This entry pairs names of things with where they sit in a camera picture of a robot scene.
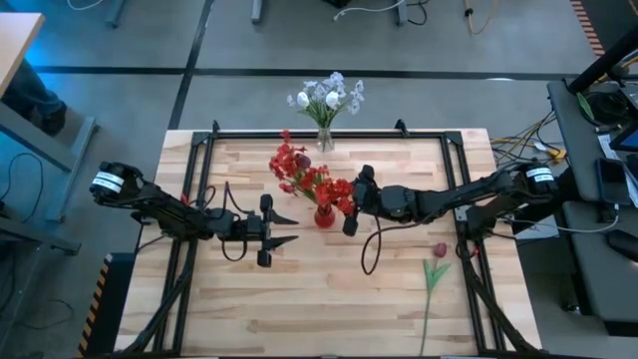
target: concrete floor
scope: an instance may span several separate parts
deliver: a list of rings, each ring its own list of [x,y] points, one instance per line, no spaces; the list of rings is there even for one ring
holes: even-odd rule
[[[568,0],[501,1],[491,26],[475,37],[468,33],[461,0],[433,0],[427,5],[426,26],[404,28],[394,25],[394,13],[352,13],[333,23],[335,10],[318,0],[265,2],[264,23],[254,27],[249,20],[250,0],[216,0],[197,68],[455,72],[436,80],[363,79],[366,102],[361,113],[341,117],[337,128],[389,128],[401,118],[412,128],[481,127],[493,137],[513,135],[549,111],[546,82],[463,80],[463,72],[490,72],[495,78],[499,73],[576,74],[595,59]],[[130,0],[122,26],[115,31],[103,22],[109,3],[77,12],[64,0],[12,1],[18,11],[40,11],[47,17],[28,59],[38,66],[186,65],[204,0]],[[390,1],[365,3],[387,6]],[[489,1],[473,5],[481,23]],[[410,15],[421,16],[414,7]],[[55,321],[66,312],[50,299],[60,298],[75,308],[74,318],[45,331],[14,327],[3,358],[32,351],[42,351],[46,358],[75,354],[102,259],[109,252],[133,250],[139,233],[127,212],[92,203],[89,184],[101,161],[125,162],[153,178],[181,81],[177,75],[43,74],[42,78],[75,113],[95,116],[101,129],[88,149],[63,224],[43,219],[49,195],[60,186],[59,174],[45,165],[44,196],[32,224],[81,241],[83,247],[76,257],[42,248],[18,313],[20,320],[30,323]],[[179,128],[208,129],[213,120],[225,129],[312,128],[285,103],[285,96],[298,91],[303,80],[308,79],[195,76]],[[66,136],[80,120],[81,116],[71,118]],[[560,141],[560,133],[550,127],[544,138]],[[7,149],[0,154],[0,174],[6,174],[9,159],[24,149],[2,137],[0,147]],[[18,165],[13,181],[19,185],[6,199],[12,210],[28,213],[37,173],[35,164],[27,160]],[[0,188],[5,185],[2,175]],[[537,263],[534,247],[521,251],[523,263]],[[557,254],[549,251],[536,258],[551,262],[552,255]],[[537,270],[538,266],[525,272],[545,349],[556,354],[636,357],[638,339],[608,337],[595,318],[562,312],[556,295],[560,275],[553,269]],[[26,270],[18,267],[21,273]]]

